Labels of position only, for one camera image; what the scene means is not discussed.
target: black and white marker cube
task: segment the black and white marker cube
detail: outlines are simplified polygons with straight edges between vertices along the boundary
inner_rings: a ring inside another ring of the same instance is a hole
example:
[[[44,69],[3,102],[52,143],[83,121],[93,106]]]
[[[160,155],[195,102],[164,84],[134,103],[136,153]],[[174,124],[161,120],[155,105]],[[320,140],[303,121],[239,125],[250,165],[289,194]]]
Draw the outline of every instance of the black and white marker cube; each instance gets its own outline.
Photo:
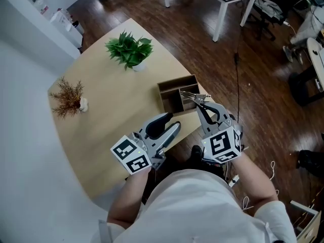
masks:
[[[125,135],[110,151],[131,175],[152,165],[145,150]]]
[[[228,127],[202,140],[202,144],[206,149],[204,159],[211,159],[223,164],[241,156],[239,134],[233,127]]]

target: wooden organizer box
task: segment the wooden organizer box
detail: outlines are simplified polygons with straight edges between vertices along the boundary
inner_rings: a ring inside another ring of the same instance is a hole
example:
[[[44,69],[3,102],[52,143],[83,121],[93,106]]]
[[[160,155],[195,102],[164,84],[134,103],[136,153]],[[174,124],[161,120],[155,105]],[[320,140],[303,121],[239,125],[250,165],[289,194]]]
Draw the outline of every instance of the wooden organizer box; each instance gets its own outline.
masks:
[[[180,91],[200,94],[195,75],[188,75],[157,84],[165,112],[174,116],[196,111],[196,104],[180,96]]]

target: wooden floor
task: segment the wooden floor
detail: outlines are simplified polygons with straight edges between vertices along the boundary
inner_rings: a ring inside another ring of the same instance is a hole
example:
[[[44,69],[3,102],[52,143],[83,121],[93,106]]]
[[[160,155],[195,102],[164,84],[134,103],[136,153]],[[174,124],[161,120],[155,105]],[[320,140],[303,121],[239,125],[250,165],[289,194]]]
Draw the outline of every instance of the wooden floor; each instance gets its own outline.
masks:
[[[84,49],[104,34],[129,18],[133,18],[186,69],[196,74],[198,81],[228,110],[237,113],[237,86],[233,54],[240,33],[242,4],[230,4],[217,43],[212,41],[220,3],[216,0],[79,0],[69,8],[74,19],[85,29]],[[294,13],[290,24],[297,30],[302,20]],[[244,128],[246,153],[269,176],[270,162],[274,160],[275,177],[272,180],[279,190],[279,199],[288,210],[292,222],[300,216],[289,205],[290,200],[309,205],[324,185],[323,179],[297,170],[297,152],[302,149],[321,151],[324,131],[324,100],[300,107],[293,100],[288,77],[309,66],[304,57],[301,66],[290,63],[282,52],[293,31],[287,26],[270,26],[276,36],[271,42],[267,36],[257,41],[256,26],[246,24],[239,42],[239,122]],[[189,157],[192,145],[199,142],[196,131],[168,151],[168,156],[184,160]],[[239,200],[244,192],[239,182],[234,190]],[[315,200],[315,209],[323,208],[323,194]]]

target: dried plant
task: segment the dried plant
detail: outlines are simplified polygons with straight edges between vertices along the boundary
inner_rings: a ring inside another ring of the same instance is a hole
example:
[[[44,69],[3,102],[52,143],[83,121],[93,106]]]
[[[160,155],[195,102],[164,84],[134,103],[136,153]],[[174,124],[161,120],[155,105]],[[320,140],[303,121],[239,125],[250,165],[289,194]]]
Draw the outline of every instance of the dried plant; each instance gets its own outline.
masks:
[[[68,114],[71,116],[80,112],[80,98],[83,93],[83,86],[79,81],[75,87],[69,84],[64,77],[59,79],[57,86],[60,88],[59,93],[49,93],[49,96],[59,101],[59,106],[52,111],[59,117],[65,118]]]

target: white pot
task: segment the white pot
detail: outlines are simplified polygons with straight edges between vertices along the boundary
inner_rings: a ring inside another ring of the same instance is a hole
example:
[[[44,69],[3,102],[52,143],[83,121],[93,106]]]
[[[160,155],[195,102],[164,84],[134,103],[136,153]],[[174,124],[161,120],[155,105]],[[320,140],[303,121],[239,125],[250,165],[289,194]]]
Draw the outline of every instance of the white pot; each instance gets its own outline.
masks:
[[[88,110],[88,100],[84,97],[80,98],[80,111],[86,112]]]
[[[133,70],[136,71],[136,72],[139,72],[139,71],[143,71],[145,67],[146,67],[146,64],[145,64],[144,61],[142,61],[138,65],[133,66]]]

